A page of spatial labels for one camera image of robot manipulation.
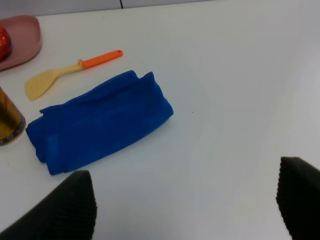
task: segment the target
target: cloth fold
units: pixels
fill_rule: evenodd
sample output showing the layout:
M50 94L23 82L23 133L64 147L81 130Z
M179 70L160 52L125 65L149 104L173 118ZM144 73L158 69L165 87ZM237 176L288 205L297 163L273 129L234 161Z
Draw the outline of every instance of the cloth fold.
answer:
M76 170L135 143L174 113L153 73L139 79L134 71L40 112L26 133L51 175Z

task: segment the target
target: pink bowl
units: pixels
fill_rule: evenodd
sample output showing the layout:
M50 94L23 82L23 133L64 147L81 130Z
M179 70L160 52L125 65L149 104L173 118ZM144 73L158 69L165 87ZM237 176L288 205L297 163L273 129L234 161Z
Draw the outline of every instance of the pink bowl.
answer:
M12 52L0 61L0 72L29 62L42 47L40 24L34 16L14 16L0 20L10 35Z

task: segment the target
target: tomato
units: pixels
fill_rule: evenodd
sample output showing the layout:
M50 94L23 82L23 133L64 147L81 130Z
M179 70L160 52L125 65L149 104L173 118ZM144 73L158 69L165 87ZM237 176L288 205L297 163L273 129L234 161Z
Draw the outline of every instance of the tomato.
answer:
M8 32L0 26L0 61L11 52L11 39Z

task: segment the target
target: spatula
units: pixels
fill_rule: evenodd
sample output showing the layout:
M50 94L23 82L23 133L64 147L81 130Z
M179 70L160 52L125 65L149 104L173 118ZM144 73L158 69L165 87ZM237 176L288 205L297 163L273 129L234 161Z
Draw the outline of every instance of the spatula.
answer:
M89 60L78 60L75 65L63 67L60 69L51 69L44 71L32 78L30 78L24 85L25 94L33 101L44 94L54 84L55 80L61 75L82 71L85 69L92 68L99 64L106 63L113 59L119 58L124 53L122 50L115 50L106 54L96 56Z

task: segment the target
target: blue cloth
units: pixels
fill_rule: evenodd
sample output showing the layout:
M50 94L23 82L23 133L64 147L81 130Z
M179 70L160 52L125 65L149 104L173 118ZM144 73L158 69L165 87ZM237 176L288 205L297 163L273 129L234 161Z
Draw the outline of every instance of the blue cloth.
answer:
M26 133L51 175L66 173L142 139L174 112L152 72L124 72L70 101L47 107Z

